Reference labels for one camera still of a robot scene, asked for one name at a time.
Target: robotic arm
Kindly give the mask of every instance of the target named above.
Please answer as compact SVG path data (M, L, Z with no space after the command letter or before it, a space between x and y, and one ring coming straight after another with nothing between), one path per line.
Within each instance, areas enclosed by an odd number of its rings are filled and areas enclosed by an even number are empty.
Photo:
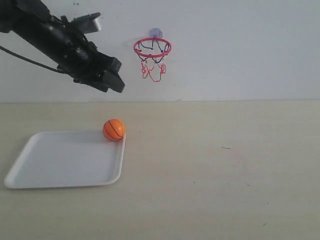
M118 74L121 62L99 52L85 36L98 31L99 16L94 13L69 22L65 16L51 15L41 0L0 0L0 33L15 32L58 63L55 72L68 74L75 83L121 93L125 87Z

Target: black cable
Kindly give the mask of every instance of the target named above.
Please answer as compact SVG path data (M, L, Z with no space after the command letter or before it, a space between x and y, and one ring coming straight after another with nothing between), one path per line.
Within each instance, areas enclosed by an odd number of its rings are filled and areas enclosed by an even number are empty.
M52 67L46 66L46 65L44 65L44 64L42 64L42 63L39 63L39 62L33 61L33 60L29 59L29 58L26 58L26 57L24 57L24 56L21 56L21 55L19 55L19 54L16 54L16 53L14 53L13 51L10 51L10 50L8 50L8 49L4 48L4 47L3 47L3 46L1 46L1 45L0 45L0 50L2 50L2 51L4 51L4 52L6 52L7 54L10 54L10 55L12 55L12 56L14 56L14 57L18 58L18 59L24 60L24 61L26 61L26 62L28 62L28 63L34 64L34 65L37 65L37 66L39 66L39 67L42 67L42 68L44 68L44 69L47 69L47 70L53 71L53 72L55 72L55 73L59 73L59 74L66 74L64 71L57 70L57 69L55 69L55 68L52 68Z

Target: plastic tray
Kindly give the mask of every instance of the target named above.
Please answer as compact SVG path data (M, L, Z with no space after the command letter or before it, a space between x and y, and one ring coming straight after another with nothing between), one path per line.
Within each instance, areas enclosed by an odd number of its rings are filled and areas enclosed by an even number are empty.
M102 186L121 174L126 136L101 130L40 132L32 136L4 180L11 189Z

